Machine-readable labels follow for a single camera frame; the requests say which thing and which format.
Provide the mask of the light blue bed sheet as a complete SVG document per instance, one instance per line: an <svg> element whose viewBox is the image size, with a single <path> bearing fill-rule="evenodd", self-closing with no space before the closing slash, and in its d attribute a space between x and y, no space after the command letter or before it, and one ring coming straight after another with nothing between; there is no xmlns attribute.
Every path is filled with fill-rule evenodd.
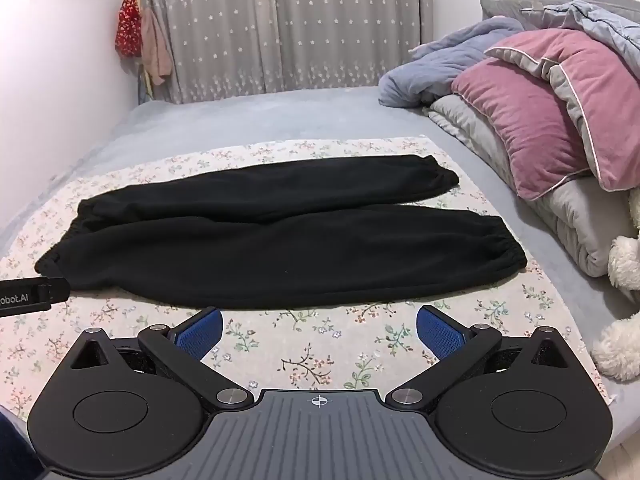
<svg viewBox="0 0 640 480"><path fill-rule="evenodd" d="M457 139L420 112L382 107L369 88L303 90L190 105L141 105L117 129L115 139L40 200L35 211L75 179L178 155L265 142L395 138L427 138L452 158L451 169L460 183L431 200L431 206L502 217L526 249L528 262L536 261L560 293L589 351L600 330L615 318L616 290L607 281L582 274L536 214ZM13 242L34 212L1 250Z"/></svg>

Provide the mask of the floral white cloth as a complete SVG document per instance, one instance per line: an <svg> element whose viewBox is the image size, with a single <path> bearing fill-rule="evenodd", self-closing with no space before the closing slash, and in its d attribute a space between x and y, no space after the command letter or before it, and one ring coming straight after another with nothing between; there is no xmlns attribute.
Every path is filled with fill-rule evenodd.
<svg viewBox="0 0 640 480"><path fill-rule="evenodd" d="M64 185L26 221L1 251L2 278L30 278L36 260L70 226L81 200L130 184L191 177L207 171L310 158L431 155L445 168L454 161L427 138L306 140L216 148L145 162ZM594 382L600 380L579 328L560 293L536 261L510 281L434 299L463 324L484 322L508 336L552 326ZM336 308L226 312L221 340L205 363L251 392L265 388L361 389L380 393L435 363L416 336L415 301ZM58 362L86 328L134 336L153 323L176 325L183 308L153 304L123 292L73 296L47 312L1 324L1 402L26 417Z"/></svg>

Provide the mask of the grey headboard cushion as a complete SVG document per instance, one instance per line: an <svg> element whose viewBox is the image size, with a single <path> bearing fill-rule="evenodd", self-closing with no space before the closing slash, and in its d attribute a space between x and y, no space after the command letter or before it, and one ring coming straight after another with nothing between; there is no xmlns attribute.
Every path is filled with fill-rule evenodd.
<svg viewBox="0 0 640 480"><path fill-rule="evenodd" d="M480 0L480 7L485 18L494 15L519 14L522 9L536 8L546 4L559 4L570 0ZM609 6L626 6L626 0L584 0L594 4Z"/></svg>

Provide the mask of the pink hanging garment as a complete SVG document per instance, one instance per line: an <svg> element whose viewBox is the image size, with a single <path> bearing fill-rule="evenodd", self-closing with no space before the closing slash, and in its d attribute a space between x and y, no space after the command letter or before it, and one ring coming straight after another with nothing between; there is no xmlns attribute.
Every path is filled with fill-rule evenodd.
<svg viewBox="0 0 640 480"><path fill-rule="evenodd" d="M150 8L142 15L142 60L154 86L161 86L172 73L172 61L160 22Z"/></svg>

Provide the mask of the black pants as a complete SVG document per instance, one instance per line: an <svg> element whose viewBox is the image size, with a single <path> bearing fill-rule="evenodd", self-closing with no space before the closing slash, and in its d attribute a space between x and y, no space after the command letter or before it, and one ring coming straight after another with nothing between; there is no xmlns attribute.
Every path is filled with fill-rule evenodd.
<svg viewBox="0 0 640 480"><path fill-rule="evenodd" d="M459 182L431 156L308 159L129 185L83 200L35 265L75 292L287 309L488 286L526 267L504 222L427 206Z"/></svg>

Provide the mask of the white plush toy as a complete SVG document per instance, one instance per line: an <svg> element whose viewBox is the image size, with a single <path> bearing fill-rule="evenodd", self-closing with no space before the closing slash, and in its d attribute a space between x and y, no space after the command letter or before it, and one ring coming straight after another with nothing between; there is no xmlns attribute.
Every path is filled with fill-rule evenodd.
<svg viewBox="0 0 640 480"><path fill-rule="evenodd" d="M639 378L639 241L617 237L608 255L608 278L616 289L614 320L601 330L591 355L599 372L616 382Z"/></svg>

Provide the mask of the grey patterned curtain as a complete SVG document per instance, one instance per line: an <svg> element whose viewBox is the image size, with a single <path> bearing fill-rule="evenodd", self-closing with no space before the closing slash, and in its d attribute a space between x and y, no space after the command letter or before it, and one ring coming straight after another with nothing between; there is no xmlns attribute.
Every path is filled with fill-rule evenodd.
<svg viewBox="0 0 640 480"><path fill-rule="evenodd" d="M142 0L172 62L159 100L186 104L374 86L433 38L432 0Z"/></svg>

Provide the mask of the yellow stick by wall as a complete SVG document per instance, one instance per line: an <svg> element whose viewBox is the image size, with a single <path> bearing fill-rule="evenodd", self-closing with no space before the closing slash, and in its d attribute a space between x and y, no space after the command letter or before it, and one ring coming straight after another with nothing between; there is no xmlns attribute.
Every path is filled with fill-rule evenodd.
<svg viewBox="0 0 640 480"><path fill-rule="evenodd" d="M140 38L141 38L141 66L142 66L142 75L143 75L143 82L144 82L144 88L145 88L145 95L149 100L153 99L153 89L152 89L152 84L151 84L151 77L149 72L146 70L144 62L142 60L142 52L143 52L143 39L142 39L142 32L143 32L143 26L142 26L142 15L143 15L143 10L142 10L142 0L137 0L137 6L138 6L138 11L140 14Z"/></svg>

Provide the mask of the blue grey blanket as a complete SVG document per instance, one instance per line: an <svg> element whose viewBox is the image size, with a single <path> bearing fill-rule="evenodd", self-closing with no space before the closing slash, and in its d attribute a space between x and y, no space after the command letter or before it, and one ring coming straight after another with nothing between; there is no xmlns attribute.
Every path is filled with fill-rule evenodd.
<svg viewBox="0 0 640 480"><path fill-rule="evenodd" d="M485 51L524 30L506 16L480 21L410 51L411 60L384 74L378 82L378 102L386 107L429 106L451 93L462 72L482 62Z"/></svg>

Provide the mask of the red hanging bag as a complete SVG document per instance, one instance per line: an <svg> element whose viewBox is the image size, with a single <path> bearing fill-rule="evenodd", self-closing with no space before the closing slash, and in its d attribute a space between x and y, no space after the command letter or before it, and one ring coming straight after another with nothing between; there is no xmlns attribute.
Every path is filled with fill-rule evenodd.
<svg viewBox="0 0 640 480"><path fill-rule="evenodd" d="M123 58L138 58L141 55L141 22L138 0L122 0L118 11L114 46Z"/></svg>

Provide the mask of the light blue duvet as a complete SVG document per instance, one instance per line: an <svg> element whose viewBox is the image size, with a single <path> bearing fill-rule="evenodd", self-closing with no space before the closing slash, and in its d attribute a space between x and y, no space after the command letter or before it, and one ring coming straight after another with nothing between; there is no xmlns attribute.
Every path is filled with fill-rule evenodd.
<svg viewBox="0 0 640 480"><path fill-rule="evenodd" d="M639 24L582 0L530 6L523 18L536 28L570 29L566 42L575 50L575 61L562 65L578 67L586 74L613 75L615 80L639 81Z"/></svg>

